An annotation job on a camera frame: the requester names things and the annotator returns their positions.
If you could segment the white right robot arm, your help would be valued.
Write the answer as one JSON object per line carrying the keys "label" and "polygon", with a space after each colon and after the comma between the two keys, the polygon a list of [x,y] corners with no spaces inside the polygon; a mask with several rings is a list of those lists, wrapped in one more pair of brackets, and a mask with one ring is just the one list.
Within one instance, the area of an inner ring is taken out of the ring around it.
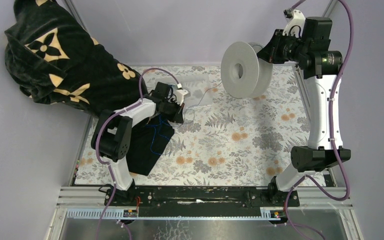
{"label": "white right robot arm", "polygon": [[315,173],[334,166],[342,167],[351,158],[343,146],[336,98],[344,61],[339,51],[330,50],[332,20],[327,17],[286,15],[287,25],[275,30],[257,57],[269,64],[295,62],[298,90],[310,122],[305,146],[291,149],[290,165],[275,176],[267,191],[267,201],[281,205],[286,192]]}

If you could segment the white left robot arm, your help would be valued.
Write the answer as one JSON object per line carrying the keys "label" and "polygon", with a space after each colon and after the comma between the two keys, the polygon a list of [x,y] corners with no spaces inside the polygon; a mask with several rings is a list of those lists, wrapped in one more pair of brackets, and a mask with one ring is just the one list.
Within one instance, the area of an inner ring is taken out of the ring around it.
{"label": "white left robot arm", "polygon": [[148,175],[174,135],[167,122],[184,123],[183,110],[190,92],[158,82],[149,94],[118,110],[101,112],[91,147],[98,161],[107,165],[116,199],[124,206],[132,204],[135,192],[131,173]]}

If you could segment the white perforated spool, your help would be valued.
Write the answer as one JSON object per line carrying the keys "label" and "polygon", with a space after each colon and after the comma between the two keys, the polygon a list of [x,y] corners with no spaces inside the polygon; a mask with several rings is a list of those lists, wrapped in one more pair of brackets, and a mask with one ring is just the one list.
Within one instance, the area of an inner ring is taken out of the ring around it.
{"label": "white perforated spool", "polygon": [[260,45],[243,41],[232,43],[225,51],[220,76],[225,91],[234,98],[256,98],[269,88],[273,64],[257,56]]}

